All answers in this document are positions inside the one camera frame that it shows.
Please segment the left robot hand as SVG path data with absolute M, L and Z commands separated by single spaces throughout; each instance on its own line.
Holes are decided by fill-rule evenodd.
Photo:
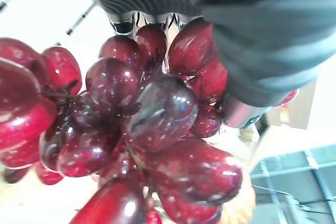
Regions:
M 112 22 L 132 11 L 202 16 L 228 72 L 224 122 L 246 127 L 313 80 L 335 54 L 335 0 L 98 0 Z

